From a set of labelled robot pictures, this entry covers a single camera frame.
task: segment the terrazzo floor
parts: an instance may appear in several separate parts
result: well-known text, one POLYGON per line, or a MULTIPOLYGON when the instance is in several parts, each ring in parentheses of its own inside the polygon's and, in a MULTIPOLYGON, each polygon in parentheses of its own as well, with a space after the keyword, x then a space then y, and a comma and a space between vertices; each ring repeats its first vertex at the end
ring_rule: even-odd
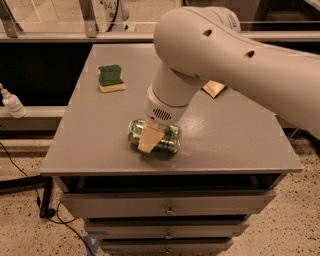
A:
MULTIPOLYGON (((77 0, 7 2, 13 7, 17 20, 26 32, 43 32, 48 28, 56 30, 53 32, 61 32, 61 29, 67 28, 66 22, 69 23, 70 31, 77 28, 79 30, 76 31, 83 31, 83 25, 76 22, 81 19, 77 0), (65 13, 66 8, 75 11, 65 13)), ((132 0, 129 1, 129 21, 147 21, 150 24, 145 26, 152 28, 153 22, 163 13, 180 4, 179 0, 132 0)), ((140 26, 142 31, 149 29, 142 24, 140 26)), ((7 147, 13 161, 29 176, 39 174, 41 162, 52 143, 50 139, 0 141, 7 147)), ((234 238, 234 245, 219 256, 320 256, 320 142, 308 136, 301 136, 292 141, 292 145, 301 159, 303 171, 289 174, 280 182, 276 187, 277 197, 259 215, 249 218, 247 230, 240 237, 234 238)), ((0 180, 20 177, 23 176, 0 148, 0 180)), ((54 184, 50 207, 57 207, 60 195, 61 191, 54 184)), ((59 213, 64 221, 72 219, 63 206, 60 207, 59 213)), ((82 237, 86 236, 84 222, 81 219, 74 221, 70 226, 82 237)), ((0 195, 0 255, 88 254, 82 241, 68 228, 39 218, 36 194, 34 191, 27 191, 0 195)), ((98 249, 96 255, 105 254, 98 249)))
MULTIPOLYGON (((1 142, 13 161, 31 176, 39 174, 51 140, 1 142)), ((292 145, 301 159, 303 171, 289 174, 280 182, 276 198, 259 215, 249 218, 247 230, 234 238, 231 248, 219 256, 320 256, 320 142, 301 136, 292 141, 292 145)), ((1 180, 22 177, 2 149, 0 175, 1 180)), ((54 185, 50 207, 57 207, 60 195, 61 191, 54 185)), ((35 200, 34 191, 0 195, 0 255, 88 255, 84 244, 72 231, 39 218, 35 200)), ((64 221, 72 219, 63 206, 59 213, 64 221)), ((81 219, 70 225, 82 237, 86 236, 81 219)), ((96 255, 105 254, 98 249, 96 255)))

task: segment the small tan object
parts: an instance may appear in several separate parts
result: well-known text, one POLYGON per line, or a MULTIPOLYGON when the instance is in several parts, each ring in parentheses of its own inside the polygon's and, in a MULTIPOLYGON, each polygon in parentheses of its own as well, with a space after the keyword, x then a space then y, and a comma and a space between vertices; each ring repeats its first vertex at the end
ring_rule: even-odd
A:
POLYGON ((158 145, 158 143, 161 141, 161 139, 165 135, 165 127, 162 125, 159 125, 154 122, 145 122, 138 149, 145 153, 150 153, 151 150, 158 145))
POLYGON ((209 81, 205 86, 202 87, 213 99, 225 88, 224 84, 209 81))

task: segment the metal frame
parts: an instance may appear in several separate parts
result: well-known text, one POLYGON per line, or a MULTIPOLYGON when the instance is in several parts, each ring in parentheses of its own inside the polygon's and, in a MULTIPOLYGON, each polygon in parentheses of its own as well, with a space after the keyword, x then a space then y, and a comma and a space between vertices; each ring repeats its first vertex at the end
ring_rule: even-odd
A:
POLYGON ((84 20, 86 35, 89 38, 96 37, 99 27, 97 25, 96 17, 91 0, 79 0, 81 12, 84 20))
POLYGON ((0 19, 8 37, 17 38, 23 31, 17 21, 14 19, 10 8, 5 0, 0 0, 0 19))
MULTIPOLYGON (((149 43, 153 33, 146 32, 99 32, 91 0, 79 0, 85 33, 34 33, 23 32, 13 17, 6 0, 0 0, 0 19, 5 33, 0 42, 91 42, 91 43, 149 43)), ((245 31, 241 35, 260 42, 320 42, 320 31, 245 31)))

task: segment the drawer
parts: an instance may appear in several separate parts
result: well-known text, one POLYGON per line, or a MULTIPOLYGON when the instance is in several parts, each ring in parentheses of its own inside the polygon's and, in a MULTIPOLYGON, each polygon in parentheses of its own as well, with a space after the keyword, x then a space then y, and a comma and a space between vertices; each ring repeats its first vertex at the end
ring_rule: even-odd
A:
POLYGON ((230 239, 181 239, 181 240, 104 240, 100 248, 105 253, 174 253, 213 252, 227 250, 230 239))
POLYGON ((194 217, 185 218, 146 218, 146 220, 112 219, 103 222, 86 222, 86 230, 94 239, 176 239, 214 238, 239 236, 247 227, 246 221, 210 220, 194 217))
POLYGON ((62 203, 80 218, 196 216, 259 213, 273 190, 64 194, 62 203))

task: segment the sponge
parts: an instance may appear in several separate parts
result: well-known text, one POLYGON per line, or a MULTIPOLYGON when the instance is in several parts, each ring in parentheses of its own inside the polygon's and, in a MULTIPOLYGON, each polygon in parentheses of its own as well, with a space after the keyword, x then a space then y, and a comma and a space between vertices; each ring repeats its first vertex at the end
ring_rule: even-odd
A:
POLYGON ((121 80, 122 72, 119 65, 101 66, 99 70, 99 84, 102 92, 114 92, 125 89, 125 84, 121 80))
POLYGON ((204 87, 202 87, 202 89, 214 99, 225 87, 226 86, 224 84, 209 81, 204 87))

